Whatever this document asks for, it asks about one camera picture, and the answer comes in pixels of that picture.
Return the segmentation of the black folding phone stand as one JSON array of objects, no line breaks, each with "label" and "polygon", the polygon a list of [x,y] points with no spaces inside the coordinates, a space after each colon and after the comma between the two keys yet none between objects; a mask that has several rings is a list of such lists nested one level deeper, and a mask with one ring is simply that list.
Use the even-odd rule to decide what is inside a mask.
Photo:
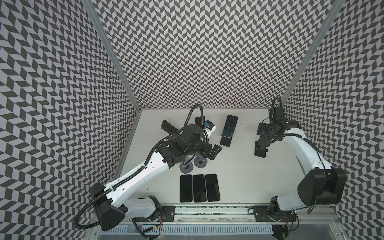
[{"label": "black folding phone stand", "polygon": [[259,140],[255,142],[254,155],[260,158],[265,158],[269,146],[270,144],[267,143],[267,138],[265,136],[260,136]]}]

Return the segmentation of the purple phone stand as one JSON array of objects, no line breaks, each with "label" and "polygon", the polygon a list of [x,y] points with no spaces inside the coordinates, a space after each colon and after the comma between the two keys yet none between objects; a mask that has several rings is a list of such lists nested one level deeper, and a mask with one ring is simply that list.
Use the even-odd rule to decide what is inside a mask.
[{"label": "purple phone stand", "polygon": [[204,175],[193,175],[193,199],[195,203],[203,203],[207,201]]}]

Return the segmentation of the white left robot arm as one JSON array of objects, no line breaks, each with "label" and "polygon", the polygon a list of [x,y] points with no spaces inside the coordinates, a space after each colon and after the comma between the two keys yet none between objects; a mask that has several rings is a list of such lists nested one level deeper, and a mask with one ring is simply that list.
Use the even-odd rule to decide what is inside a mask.
[{"label": "white left robot arm", "polygon": [[161,140],[149,154],[148,159],[125,175],[105,185],[96,183],[91,187],[98,224],[102,231],[109,231],[125,218],[159,218],[162,206],[155,196],[131,199],[131,195],[157,175],[182,163],[187,156],[200,154],[214,160],[221,148],[204,143],[202,137],[209,137],[216,130],[211,121],[202,127],[189,124],[171,137]]}]

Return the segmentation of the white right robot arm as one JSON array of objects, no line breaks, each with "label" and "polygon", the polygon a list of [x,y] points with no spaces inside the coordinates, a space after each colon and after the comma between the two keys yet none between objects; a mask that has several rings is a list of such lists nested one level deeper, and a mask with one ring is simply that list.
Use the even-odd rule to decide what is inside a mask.
[{"label": "white right robot arm", "polygon": [[285,141],[295,154],[304,178],[295,191],[271,198],[268,207],[272,221],[280,221],[295,210],[316,205],[336,205],[340,203],[347,174],[340,168],[334,168],[322,157],[318,148],[306,137],[297,121],[285,116],[283,107],[269,109],[268,124],[260,123],[257,130],[259,140],[255,142],[255,156],[265,158],[268,147]]}]

